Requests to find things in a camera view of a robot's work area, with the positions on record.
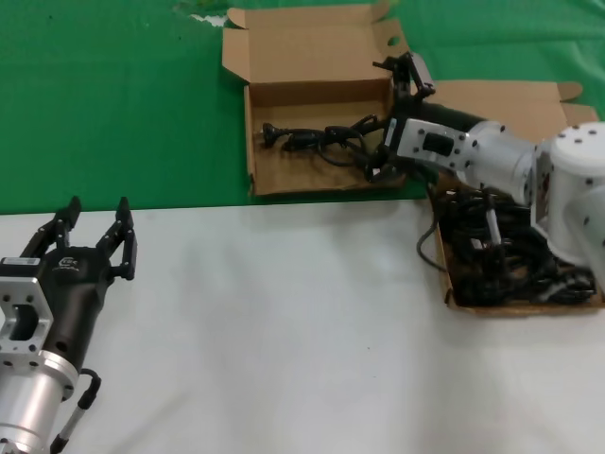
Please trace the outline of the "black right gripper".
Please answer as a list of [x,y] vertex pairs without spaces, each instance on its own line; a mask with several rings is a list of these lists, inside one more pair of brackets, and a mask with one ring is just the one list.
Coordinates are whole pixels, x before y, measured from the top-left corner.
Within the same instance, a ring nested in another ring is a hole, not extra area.
[[[390,71],[393,86],[393,105],[390,116],[397,120],[394,136],[400,136],[409,119],[441,125],[459,133],[469,132],[485,118],[447,108],[424,99],[436,93],[424,58],[416,52],[406,52],[399,57],[386,57],[374,61],[374,67]],[[402,171],[392,162],[394,154],[385,145],[379,145],[365,164],[368,183],[387,183],[399,179]]]

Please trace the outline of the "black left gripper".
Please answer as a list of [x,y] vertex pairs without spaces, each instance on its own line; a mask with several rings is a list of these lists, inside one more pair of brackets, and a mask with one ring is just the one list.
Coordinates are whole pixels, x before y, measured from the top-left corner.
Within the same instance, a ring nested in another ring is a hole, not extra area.
[[[127,197],[120,199],[114,223],[95,248],[67,248],[80,212],[80,198],[74,196],[36,231],[21,253],[22,257],[41,258],[39,279],[53,315],[43,349],[78,371],[85,362],[109,286],[115,278],[134,279],[138,248]],[[51,245],[57,249],[47,252]],[[120,246],[121,262],[112,265],[111,257]]]

